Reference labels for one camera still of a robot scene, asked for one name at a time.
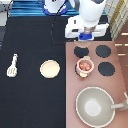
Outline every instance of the pot handle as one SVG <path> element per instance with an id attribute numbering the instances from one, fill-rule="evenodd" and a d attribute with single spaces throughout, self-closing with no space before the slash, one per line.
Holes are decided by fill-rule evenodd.
<path id="1" fill-rule="evenodd" d="M 80 76 L 81 77 L 87 77 L 87 74 L 84 74 L 84 73 L 80 72 Z"/>
<path id="2" fill-rule="evenodd" d="M 90 57 L 89 57 L 89 56 L 84 56 L 83 59 L 88 59 L 88 60 L 90 60 Z"/>

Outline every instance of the wall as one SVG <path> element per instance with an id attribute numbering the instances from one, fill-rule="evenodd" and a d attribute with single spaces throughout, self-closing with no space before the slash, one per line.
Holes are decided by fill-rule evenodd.
<path id="1" fill-rule="evenodd" d="M 111 36 L 115 40 L 128 19 L 128 0 L 107 0 L 105 10 L 110 23 Z"/>

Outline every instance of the bowl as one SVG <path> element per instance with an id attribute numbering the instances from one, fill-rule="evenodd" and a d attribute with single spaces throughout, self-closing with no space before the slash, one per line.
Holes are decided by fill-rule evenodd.
<path id="1" fill-rule="evenodd" d="M 111 109 L 113 104 L 112 97 L 105 90 L 87 87 L 76 98 L 76 112 L 88 126 L 101 128 L 112 122 L 115 116 L 115 110 Z"/>

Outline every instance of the beige bowl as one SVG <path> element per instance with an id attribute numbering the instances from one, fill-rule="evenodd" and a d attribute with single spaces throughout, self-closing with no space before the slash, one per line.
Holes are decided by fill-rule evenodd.
<path id="1" fill-rule="evenodd" d="M 76 111 L 80 119 L 94 128 L 105 127 L 111 123 L 115 116 L 112 97 L 98 87 L 83 89 L 76 98 Z"/>
<path id="2" fill-rule="evenodd" d="M 45 78 L 54 78 L 60 71 L 59 64 L 54 60 L 45 61 L 40 67 L 40 73 Z"/>

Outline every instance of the small bowl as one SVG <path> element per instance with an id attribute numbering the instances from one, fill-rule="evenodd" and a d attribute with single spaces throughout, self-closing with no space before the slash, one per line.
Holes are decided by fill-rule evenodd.
<path id="1" fill-rule="evenodd" d="M 90 65 L 91 69 L 89 71 L 84 71 L 84 70 L 81 70 L 80 69 L 79 65 L 80 65 L 80 63 L 83 63 L 83 62 L 85 62 L 85 63 L 87 63 L 87 64 Z M 87 77 L 87 76 L 89 76 L 92 73 L 93 69 L 94 69 L 94 63 L 90 60 L 90 57 L 89 56 L 85 56 L 85 57 L 83 57 L 83 58 L 81 58 L 81 59 L 78 60 L 77 65 L 76 65 L 76 72 L 81 77 Z"/>

